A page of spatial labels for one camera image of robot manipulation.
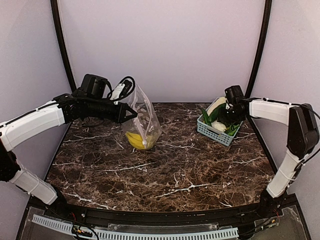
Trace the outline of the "dark green toy cucumber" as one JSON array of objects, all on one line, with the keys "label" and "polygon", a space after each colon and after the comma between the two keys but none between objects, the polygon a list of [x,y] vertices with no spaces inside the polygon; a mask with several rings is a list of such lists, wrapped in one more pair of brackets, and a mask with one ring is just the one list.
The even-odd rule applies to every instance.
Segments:
[{"label": "dark green toy cucumber", "polygon": [[210,120],[211,123],[217,120],[220,114],[220,109],[224,109],[225,107],[226,107],[226,104],[222,103],[212,110],[212,112],[208,116],[208,119]]}]

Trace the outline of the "yellow toy banana bunch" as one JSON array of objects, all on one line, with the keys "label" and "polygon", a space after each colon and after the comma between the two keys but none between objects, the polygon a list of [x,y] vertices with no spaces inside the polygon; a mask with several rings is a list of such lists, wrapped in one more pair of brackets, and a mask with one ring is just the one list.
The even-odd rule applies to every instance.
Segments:
[{"label": "yellow toy banana bunch", "polygon": [[148,135],[146,139],[143,139],[140,134],[127,131],[125,136],[129,143],[137,150],[149,150],[156,142],[156,139],[152,135]]}]

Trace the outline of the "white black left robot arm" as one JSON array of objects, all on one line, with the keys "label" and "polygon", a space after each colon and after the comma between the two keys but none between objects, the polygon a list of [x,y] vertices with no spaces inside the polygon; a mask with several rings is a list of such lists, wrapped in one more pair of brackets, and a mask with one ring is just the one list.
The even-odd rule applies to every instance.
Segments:
[{"label": "white black left robot arm", "polygon": [[123,124],[137,117],[137,112],[122,100],[136,88],[136,81],[126,76],[112,87],[104,77],[86,74],[81,86],[63,93],[45,104],[0,124],[0,180],[15,185],[45,205],[64,201],[61,193],[28,170],[17,159],[14,149],[33,139],[48,136],[56,127],[75,120],[98,118]]}]

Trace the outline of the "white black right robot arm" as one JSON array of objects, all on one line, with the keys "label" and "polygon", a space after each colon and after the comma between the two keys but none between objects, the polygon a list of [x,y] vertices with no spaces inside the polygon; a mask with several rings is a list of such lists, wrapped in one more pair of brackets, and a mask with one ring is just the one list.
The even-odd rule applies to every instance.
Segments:
[{"label": "white black right robot arm", "polygon": [[284,149],[282,160],[277,163],[274,177],[262,191],[256,210],[261,217],[270,217],[285,197],[287,188],[297,179],[303,166],[317,153],[315,147],[320,141],[320,115],[309,103],[291,103],[269,98],[246,97],[239,85],[232,85],[224,91],[225,109],[219,120],[235,124],[244,119],[262,120],[267,127],[275,127],[280,133],[262,128],[262,139],[267,144],[280,144]]}]

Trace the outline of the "clear zip top bag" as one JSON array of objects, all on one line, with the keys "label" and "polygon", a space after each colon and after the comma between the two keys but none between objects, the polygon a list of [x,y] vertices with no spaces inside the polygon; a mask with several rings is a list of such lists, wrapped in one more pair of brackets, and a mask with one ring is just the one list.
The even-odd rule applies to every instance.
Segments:
[{"label": "clear zip top bag", "polygon": [[137,117],[122,124],[123,133],[140,134],[144,140],[147,136],[153,136],[156,143],[162,134],[162,128],[152,102],[139,85],[135,86],[129,96],[128,105],[137,112]]}]

